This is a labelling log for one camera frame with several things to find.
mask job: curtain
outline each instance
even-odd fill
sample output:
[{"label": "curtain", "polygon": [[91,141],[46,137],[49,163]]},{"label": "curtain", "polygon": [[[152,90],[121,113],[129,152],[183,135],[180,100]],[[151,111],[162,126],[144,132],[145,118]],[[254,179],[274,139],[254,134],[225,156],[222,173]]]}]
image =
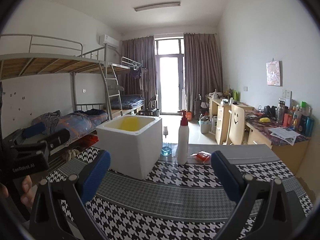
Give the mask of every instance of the curtain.
[{"label": "curtain", "polygon": [[184,34],[185,88],[187,111],[194,111],[200,94],[222,91],[222,66],[214,34]]},{"label": "curtain", "polygon": [[[144,96],[146,104],[156,94],[156,56],[155,39],[153,36],[122,41],[122,56],[141,62],[148,70]],[[125,95],[143,94],[139,79],[134,79],[129,73],[119,75],[119,85],[124,87]]]}]

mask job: red pump cap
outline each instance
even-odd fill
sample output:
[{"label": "red pump cap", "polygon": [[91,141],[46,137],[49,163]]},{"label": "red pump cap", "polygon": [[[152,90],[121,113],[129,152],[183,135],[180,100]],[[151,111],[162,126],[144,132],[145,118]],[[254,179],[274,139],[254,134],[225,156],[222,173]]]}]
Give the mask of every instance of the red pump cap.
[{"label": "red pump cap", "polygon": [[187,111],[186,110],[180,110],[180,111],[178,111],[178,113],[182,113],[182,119],[181,119],[180,125],[188,126],[188,119],[186,118]]}]

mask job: smiley face drawing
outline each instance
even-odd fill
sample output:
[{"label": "smiley face drawing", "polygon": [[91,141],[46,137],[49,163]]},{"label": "smiley face drawing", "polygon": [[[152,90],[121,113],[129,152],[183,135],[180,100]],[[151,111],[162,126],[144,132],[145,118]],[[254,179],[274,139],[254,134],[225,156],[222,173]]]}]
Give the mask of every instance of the smiley face drawing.
[{"label": "smiley face drawing", "polygon": [[233,121],[235,122],[235,124],[238,123],[238,121],[236,121],[236,117],[237,117],[237,119],[238,119],[238,114],[235,113],[235,116],[233,117]]}]

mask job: yellow sponge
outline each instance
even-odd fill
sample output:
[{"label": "yellow sponge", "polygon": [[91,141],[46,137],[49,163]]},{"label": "yellow sponge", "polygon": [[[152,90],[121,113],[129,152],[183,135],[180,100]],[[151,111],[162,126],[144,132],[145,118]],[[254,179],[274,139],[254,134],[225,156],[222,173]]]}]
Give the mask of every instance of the yellow sponge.
[{"label": "yellow sponge", "polygon": [[138,117],[125,117],[120,126],[121,130],[135,132],[140,129]]},{"label": "yellow sponge", "polygon": [[271,120],[267,117],[260,118],[260,122],[271,122]]}]

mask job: glass bottle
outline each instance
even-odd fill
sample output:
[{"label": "glass bottle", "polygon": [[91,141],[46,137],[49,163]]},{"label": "glass bottle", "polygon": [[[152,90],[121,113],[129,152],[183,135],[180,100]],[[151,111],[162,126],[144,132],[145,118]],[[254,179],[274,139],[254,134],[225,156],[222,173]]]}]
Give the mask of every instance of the glass bottle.
[{"label": "glass bottle", "polygon": [[167,126],[163,127],[163,135],[165,136],[165,138],[163,139],[163,142],[162,142],[161,154],[163,156],[168,156],[169,154],[172,153],[172,145],[167,140],[167,135],[168,135],[168,127]]}]

